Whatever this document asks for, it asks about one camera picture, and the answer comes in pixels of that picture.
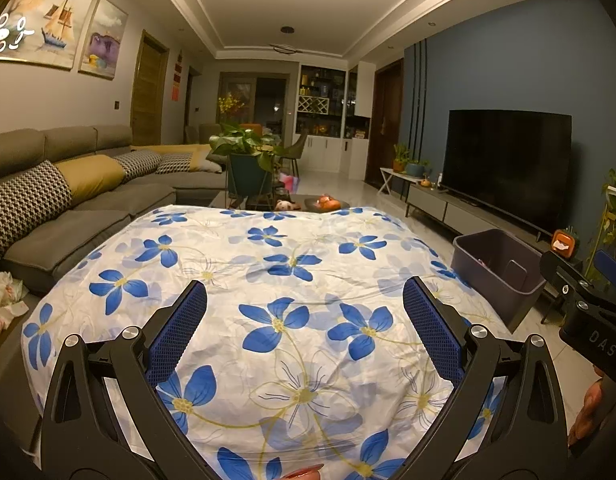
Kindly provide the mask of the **right hand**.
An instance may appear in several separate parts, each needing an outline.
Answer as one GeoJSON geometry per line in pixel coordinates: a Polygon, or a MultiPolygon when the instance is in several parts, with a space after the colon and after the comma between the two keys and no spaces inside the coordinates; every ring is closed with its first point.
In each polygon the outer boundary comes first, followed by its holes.
{"type": "Polygon", "coordinates": [[[571,448],[592,437],[615,402],[616,384],[610,378],[594,382],[586,391],[582,407],[570,427],[567,445],[571,448]]]}

